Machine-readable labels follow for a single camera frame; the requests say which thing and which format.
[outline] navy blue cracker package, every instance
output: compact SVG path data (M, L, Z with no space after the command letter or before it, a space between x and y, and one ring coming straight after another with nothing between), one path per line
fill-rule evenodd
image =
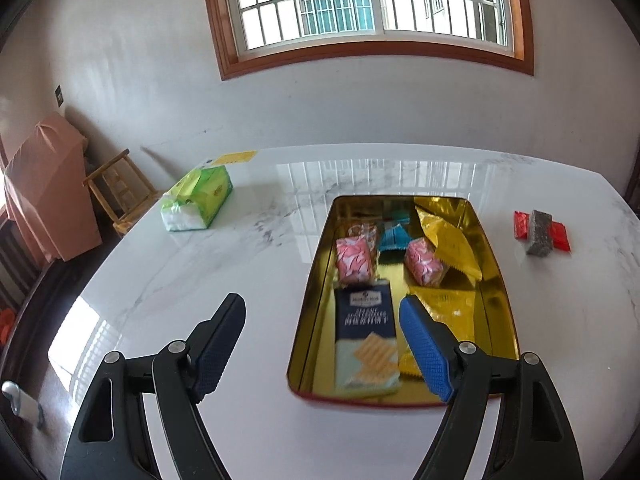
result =
M335 393L392 394L400 388L389 282L335 288Z

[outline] white marble table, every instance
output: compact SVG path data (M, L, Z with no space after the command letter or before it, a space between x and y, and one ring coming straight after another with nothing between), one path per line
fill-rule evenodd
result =
M542 357L564 402L585 478L608 469L640 415L640 222L602 176L523 156L400 144L263 150L228 169L235 190L209 230L169 234L152 209L74 305L49 354L76 403L106 352L155 353L237 292L248 311L244 332L217 391L200 404L234 480L412 478L443 409L315 406L290 393L285 373L335 197L463 196L504 275L521 350ZM571 255L525 256L513 211L533 208L564 222ZM177 478L155 397L145 405L162 477ZM498 406L489 404L468 478L482 476Z

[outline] wall outlet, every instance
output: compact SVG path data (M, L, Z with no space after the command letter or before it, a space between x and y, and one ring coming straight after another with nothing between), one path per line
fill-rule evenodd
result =
M62 88L60 88L60 85L56 88L56 101L58 101L58 108L60 108L62 103L65 102L65 98L62 97Z

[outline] green tissue package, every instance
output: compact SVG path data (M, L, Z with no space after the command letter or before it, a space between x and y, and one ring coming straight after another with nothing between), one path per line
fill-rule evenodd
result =
M164 227L167 231L206 229L233 188L224 166L191 170L161 199Z

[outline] dark floor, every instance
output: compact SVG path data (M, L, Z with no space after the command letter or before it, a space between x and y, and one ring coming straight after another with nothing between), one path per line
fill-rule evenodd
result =
M101 246L69 262L55 262L47 272L39 286L42 290L34 294L27 307L33 314L24 315L21 321L31 325L22 328L23 332L28 331L28 338L20 338L15 347L11 343L7 366L2 371L2 380L14 380L43 407L46 424L40 431L13 416L8 401L0 397L0 415L20 448L47 480L60 477L66 442L79 409L51 367L47 352L74 301L120 240L109 222L98 223Z

